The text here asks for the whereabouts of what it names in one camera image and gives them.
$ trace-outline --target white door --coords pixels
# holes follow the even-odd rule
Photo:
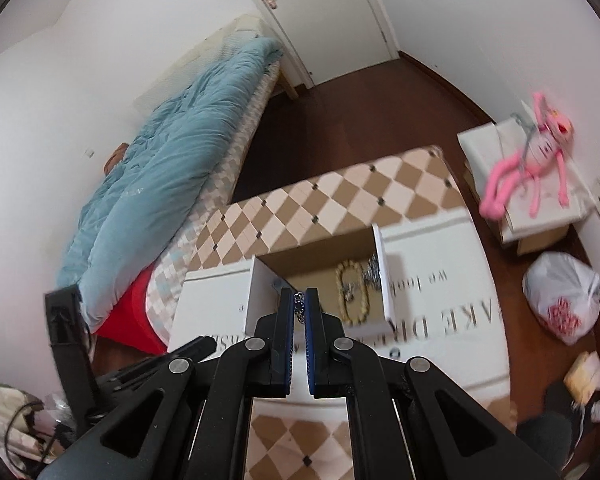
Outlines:
[[[314,84],[391,59],[367,0],[275,0],[270,7]]]

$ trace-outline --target fabric pile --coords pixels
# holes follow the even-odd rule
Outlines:
[[[0,385],[0,458],[17,478],[27,478],[22,472],[22,470],[26,470],[23,458],[34,463],[40,462],[43,453],[43,443],[31,434],[33,408],[21,410],[9,430],[7,443],[10,460],[7,458],[7,450],[4,447],[4,437],[10,420],[18,409],[25,404],[36,401],[35,397],[24,394],[20,390]],[[53,458],[53,456],[46,457],[45,463],[51,462]]]
[[[92,332],[178,231],[281,54],[278,40],[256,38],[207,67],[154,110],[82,209],[58,286],[78,283]]]

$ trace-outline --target pink stuffed toy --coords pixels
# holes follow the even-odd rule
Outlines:
[[[491,170],[480,202],[480,215],[490,220],[500,220],[515,189],[526,179],[534,180],[534,197],[529,208],[529,216],[535,218],[540,209],[540,175],[553,163],[558,164],[560,190],[558,202],[562,207],[569,205],[567,175],[564,166],[563,149],[573,136],[573,127],[567,117],[546,104],[544,94],[534,94],[534,112],[538,122],[538,132],[530,134],[523,150],[503,158]]]

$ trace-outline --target brown pillow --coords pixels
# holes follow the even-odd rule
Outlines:
[[[126,142],[123,142],[116,148],[113,154],[109,157],[107,163],[104,165],[105,175],[111,173],[113,167],[122,160],[122,158],[125,156],[125,152],[128,147],[129,145]]]

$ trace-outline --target bed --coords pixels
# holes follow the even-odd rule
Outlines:
[[[60,286],[78,283],[83,317],[96,334],[153,354],[165,351],[160,315],[177,302],[172,291],[184,279],[197,232],[229,201],[276,83],[289,87],[280,55],[264,23],[241,16],[187,52],[134,102],[147,122],[83,208],[58,277]],[[142,202],[149,202],[142,205],[149,213],[135,216]],[[121,209],[122,227],[116,225]]]
[[[184,224],[160,257],[144,269],[96,332],[151,354],[163,354],[182,282],[195,253],[198,234],[219,207],[228,204],[242,163],[280,74],[270,67],[240,121],[229,149],[203,186]]]

